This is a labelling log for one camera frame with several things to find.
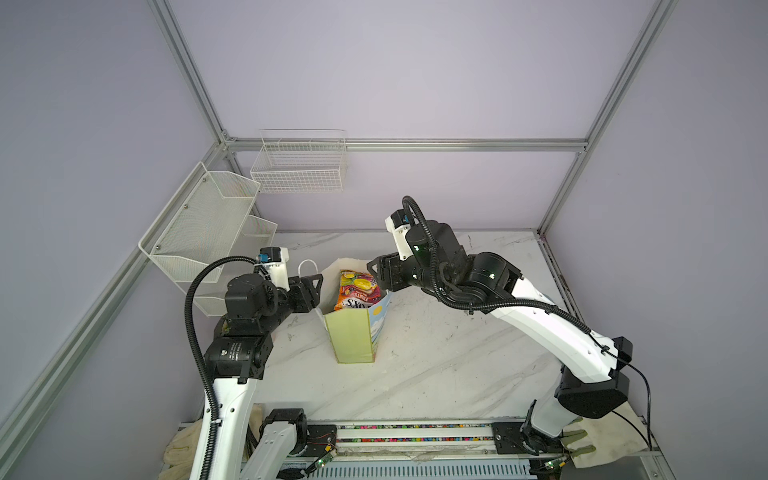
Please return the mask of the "red Fox's fruits candy bag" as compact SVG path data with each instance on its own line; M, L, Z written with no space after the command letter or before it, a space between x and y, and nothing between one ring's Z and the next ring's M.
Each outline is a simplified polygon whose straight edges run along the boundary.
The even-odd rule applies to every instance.
M378 303L382 297L382 290L372 275L354 270L342 270L334 310L366 309Z

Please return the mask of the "floral paper gift bag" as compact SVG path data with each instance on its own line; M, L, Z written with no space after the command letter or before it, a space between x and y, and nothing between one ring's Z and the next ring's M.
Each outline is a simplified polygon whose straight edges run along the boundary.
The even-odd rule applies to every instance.
M340 272L354 270L368 273L366 264L364 260L340 258L320 272L324 277L320 301L310 316L318 319L327 332L339 364L374 362L385 325L392 295L382 288L382 299L369 308L334 310L339 294Z

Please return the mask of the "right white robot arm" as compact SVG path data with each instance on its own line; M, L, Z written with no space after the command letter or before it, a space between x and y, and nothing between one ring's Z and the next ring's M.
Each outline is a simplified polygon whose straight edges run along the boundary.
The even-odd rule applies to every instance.
M384 289L417 287L442 305L468 315L482 313L526 334L554 355L560 377L542 400L533 401L520 427L522 447L538 455L574 421L598 420L628 400L633 343L597 333L560 308L494 252L469 254L446 223L429 220L411 196L385 221L396 252L367 269Z

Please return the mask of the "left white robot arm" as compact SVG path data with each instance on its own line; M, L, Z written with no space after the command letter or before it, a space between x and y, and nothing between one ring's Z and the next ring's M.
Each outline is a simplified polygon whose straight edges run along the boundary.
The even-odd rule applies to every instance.
M256 257L224 257L204 267L187 289L185 329L206 399L193 479L305 479L317 468L315 463L284 465L308 446L303 409L275 409L260 427L250 426L255 393L274 346L273 332L289 316L319 305L322 275L290 276L288 260L288 251L281 247L265 247ZM225 314L212 342L202 349L193 320L196 291L211 272L233 262L252 269L228 282Z

